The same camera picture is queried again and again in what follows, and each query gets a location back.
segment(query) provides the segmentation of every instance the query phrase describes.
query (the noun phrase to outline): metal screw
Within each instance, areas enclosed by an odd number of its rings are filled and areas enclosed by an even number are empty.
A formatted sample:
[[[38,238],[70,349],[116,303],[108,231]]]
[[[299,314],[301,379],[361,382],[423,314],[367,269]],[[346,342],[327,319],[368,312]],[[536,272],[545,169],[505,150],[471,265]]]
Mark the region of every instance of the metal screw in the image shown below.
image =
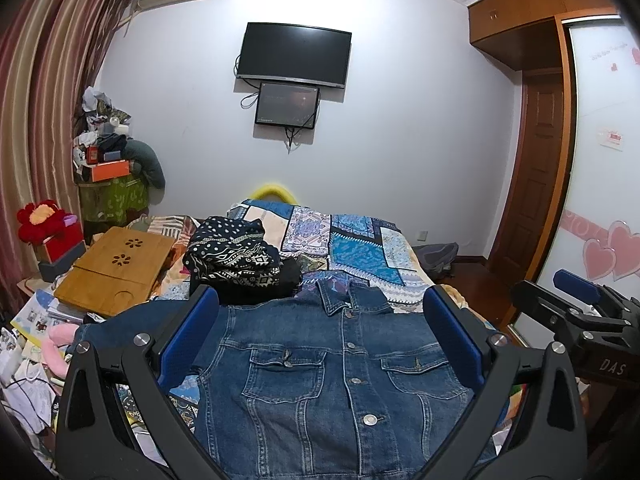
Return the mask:
[[[551,343],[551,349],[556,353],[556,354],[564,354],[564,351],[566,350],[564,348],[564,345],[561,342],[558,341],[553,341]]]
[[[135,346],[145,346],[149,341],[151,341],[151,336],[145,332],[138,334],[133,338],[133,344]]]
[[[76,346],[76,352],[79,354],[85,354],[89,351],[89,348],[91,348],[91,345],[88,341],[81,341],[78,343],[78,346]]]
[[[509,338],[500,332],[493,334],[489,341],[494,346],[506,346],[509,343]]]

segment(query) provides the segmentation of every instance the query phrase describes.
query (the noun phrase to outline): black patterned cloth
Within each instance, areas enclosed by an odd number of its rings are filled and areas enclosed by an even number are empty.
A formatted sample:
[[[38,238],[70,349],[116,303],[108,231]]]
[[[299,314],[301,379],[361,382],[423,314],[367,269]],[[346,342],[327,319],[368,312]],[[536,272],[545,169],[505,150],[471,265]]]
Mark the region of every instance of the black patterned cloth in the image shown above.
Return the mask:
[[[295,262],[283,263],[286,278],[281,280],[280,254],[264,241],[260,219],[210,216],[194,232],[182,261],[191,273],[190,291],[201,283],[210,285],[223,304],[283,298],[300,282]]]

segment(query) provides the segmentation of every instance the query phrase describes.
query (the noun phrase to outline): jacket pocket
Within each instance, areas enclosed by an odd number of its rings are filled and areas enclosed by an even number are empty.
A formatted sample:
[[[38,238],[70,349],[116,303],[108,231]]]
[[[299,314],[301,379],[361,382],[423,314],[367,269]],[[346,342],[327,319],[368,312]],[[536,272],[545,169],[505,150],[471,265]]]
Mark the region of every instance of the jacket pocket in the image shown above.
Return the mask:
[[[272,404],[313,399],[322,390],[325,356],[312,349],[251,350],[242,394]]]
[[[396,389],[436,399],[452,399],[465,391],[439,346],[417,354],[381,360],[382,369]]]

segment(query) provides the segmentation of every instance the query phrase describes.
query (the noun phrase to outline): black cable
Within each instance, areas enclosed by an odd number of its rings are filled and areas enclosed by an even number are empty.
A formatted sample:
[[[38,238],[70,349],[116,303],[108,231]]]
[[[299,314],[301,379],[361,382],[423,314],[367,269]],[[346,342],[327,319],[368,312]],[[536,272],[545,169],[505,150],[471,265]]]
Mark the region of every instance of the black cable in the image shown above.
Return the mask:
[[[238,57],[236,57],[236,62],[234,63],[234,75],[236,77],[238,77],[238,62],[240,61],[240,55],[238,54]],[[247,83],[249,86],[255,88],[256,90],[259,90],[260,87],[254,85],[253,83],[251,83],[248,79],[245,79],[244,77],[240,77],[238,79],[241,79],[242,81],[244,81],[245,83]]]
[[[33,402],[31,401],[30,397],[27,395],[27,392],[25,392],[24,388],[22,386],[20,386],[20,383],[22,383],[24,381],[29,381],[29,382],[31,382],[31,381],[39,381],[41,383],[45,383],[49,388],[51,388],[51,384],[49,383],[49,381],[45,381],[44,379],[41,379],[41,378],[38,378],[38,377],[34,377],[33,379],[29,379],[29,378],[25,377],[23,379],[16,379],[16,380],[10,382],[9,384],[7,384],[7,386],[4,387],[4,389],[7,389],[9,386],[13,386],[14,384],[16,384],[18,386],[18,388],[20,388],[21,392],[24,393],[24,396],[27,397],[27,400],[29,401],[29,404],[31,405],[31,409],[33,410],[33,414],[40,419],[41,423],[44,424],[46,428],[50,428],[51,427],[50,423],[46,422],[40,415],[38,415],[36,407],[33,405]]]
[[[298,130],[296,131],[295,127],[291,128],[291,134],[289,135],[289,127],[285,126],[284,128],[284,134],[287,137],[287,140],[289,141],[289,151],[291,150],[291,145],[293,143],[293,139],[296,137],[297,134],[300,133],[300,130],[302,130],[302,128],[304,128],[306,126],[306,124],[313,118],[318,118],[318,108],[320,107],[320,98],[321,98],[321,93],[320,93],[320,89],[318,89],[318,102],[316,103],[316,109],[314,110],[314,112],[309,115],[309,118],[302,123],[302,126],[300,126],[298,128]]]
[[[247,96],[243,97],[242,99],[240,99],[240,107],[242,108],[242,110],[248,110],[248,109],[249,109],[249,108],[251,108],[253,105],[255,105],[255,102],[258,100],[258,94],[259,94],[259,93],[260,93],[260,92],[254,92],[254,93],[249,94],[249,95],[247,95]],[[244,103],[244,101],[245,101],[246,99],[250,99],[251,97],[254,97],[254,100],[253,100],[253,101],[251,101],[251,102],[250,102],[249,104],[247,104],[247,105],[243,104],[243,103]]]

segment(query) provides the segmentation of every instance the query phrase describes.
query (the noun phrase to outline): pink plush toy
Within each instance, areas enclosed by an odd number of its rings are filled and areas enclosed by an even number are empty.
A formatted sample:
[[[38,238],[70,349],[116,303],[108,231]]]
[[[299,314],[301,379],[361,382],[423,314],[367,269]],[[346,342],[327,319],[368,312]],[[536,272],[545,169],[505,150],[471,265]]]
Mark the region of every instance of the pink plush toy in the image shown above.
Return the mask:
[[[42,358],[49,369],[61,379],[66,378],[69,370],[69,363],[60,355],[59,346],[70,345],[74,341],[76,330],[79,325],[73,323],[61,323],[50,326],[42,339]]]

